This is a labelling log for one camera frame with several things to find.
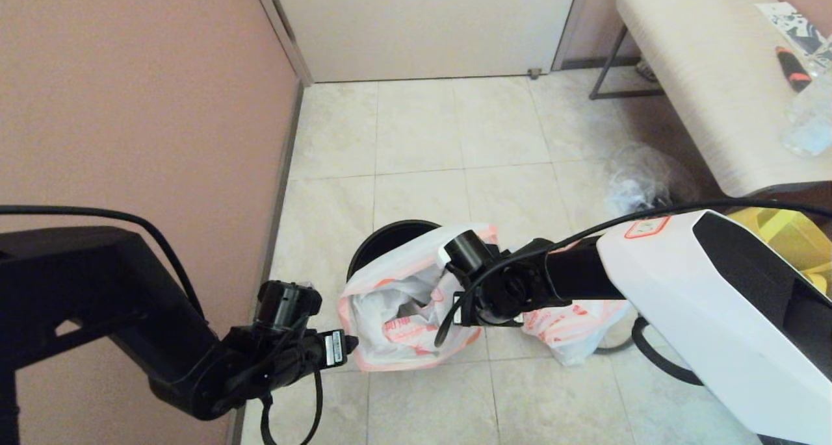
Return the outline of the beige wood-grain bench top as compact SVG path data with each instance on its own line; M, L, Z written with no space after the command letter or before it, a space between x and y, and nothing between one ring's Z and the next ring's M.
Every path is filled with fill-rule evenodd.
M785 40L759 5L775 0L616 0L720 190L740 198L832 183L832 151L781 143L796 94L775 54Z

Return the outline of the black white printed paper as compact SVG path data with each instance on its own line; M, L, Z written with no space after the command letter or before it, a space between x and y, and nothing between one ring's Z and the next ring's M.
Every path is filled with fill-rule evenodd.
M755 4L766 21L787 39L799 54L823 66L832 63L832 36L825 37L788 2Z

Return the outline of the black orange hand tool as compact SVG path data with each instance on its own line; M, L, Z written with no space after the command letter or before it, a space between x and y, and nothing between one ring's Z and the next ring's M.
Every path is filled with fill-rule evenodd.
M811 84L812 77L791 49L779 45L775 48L775 54L783 75L794 92L800 93Z

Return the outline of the yellow fabric tote bag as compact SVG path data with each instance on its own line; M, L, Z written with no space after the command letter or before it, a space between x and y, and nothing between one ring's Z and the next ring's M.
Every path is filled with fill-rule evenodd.
M728 217L776 250L821 293L832 299L832 240L803 213L758 207Z

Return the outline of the beige wooden bench table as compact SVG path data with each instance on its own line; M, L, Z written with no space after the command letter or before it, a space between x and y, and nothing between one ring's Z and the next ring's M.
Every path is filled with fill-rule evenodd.
M622 25L590 92L591 101L617 101L621 105L621 121L628 130L628 137L612 150L611 155L628 143L645 143L675 158L689 170L701 194L697 201L724 199L725 193L701 154L698 143L647 61L640 59L633 66L619 63L618 54L628 36L630 31Z

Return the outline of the black round trash bin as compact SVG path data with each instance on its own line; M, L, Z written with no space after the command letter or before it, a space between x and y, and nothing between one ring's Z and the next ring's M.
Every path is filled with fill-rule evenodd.
M360 244L348 265L346 282L366 265L441 226L426 220L400 220L375 230Z

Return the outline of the beige door frame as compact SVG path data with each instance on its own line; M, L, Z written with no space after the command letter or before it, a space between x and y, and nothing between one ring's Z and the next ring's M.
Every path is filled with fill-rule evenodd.
M297 43L291 27L291 22L289 22L289 17L286 16L282 3L280 0L259 1L267 14L268 21L272 25L274 34L278 37L280 45L286 57L289 59L289 65L291 65L295 75L300 79L300 83L304 88L312 86L314 79L300 51L300 46Z

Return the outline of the white door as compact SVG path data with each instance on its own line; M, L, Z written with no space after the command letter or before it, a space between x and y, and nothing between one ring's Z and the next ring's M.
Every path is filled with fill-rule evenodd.
M546 74L573 0L278 0L315 82Z

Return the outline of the clear plastic water bottle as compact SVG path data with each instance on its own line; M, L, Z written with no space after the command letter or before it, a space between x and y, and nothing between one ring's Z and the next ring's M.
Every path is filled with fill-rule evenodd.
M832 67L814 78L787 108L781 145L794 155L814 157L832 147Z

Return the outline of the white trash bag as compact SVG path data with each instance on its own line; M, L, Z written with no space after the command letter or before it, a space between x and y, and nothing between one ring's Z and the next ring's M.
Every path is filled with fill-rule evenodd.
M346 282L337 310L348 335L359 339L354 350L364 372L392 372L437 367L474 344L481 327L452 326L441 346L440 325L462 290L446 271L445 246L473 230L487 244L497 244L497 228L488 223L446 225L419 236L375 259Z
M522 331L543 342L565 367L582 364L592 354L611 355L633 346L630 337L613 347L600 347L607 331L624 318L627 300L577 300L568 306L524 312Z

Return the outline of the clear plastic bag black contents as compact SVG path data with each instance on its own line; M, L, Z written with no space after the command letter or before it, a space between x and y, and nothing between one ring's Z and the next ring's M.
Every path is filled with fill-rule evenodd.
M701 194L689 170L645 143L632 142L605 166L606 208L615 215L697 201Z

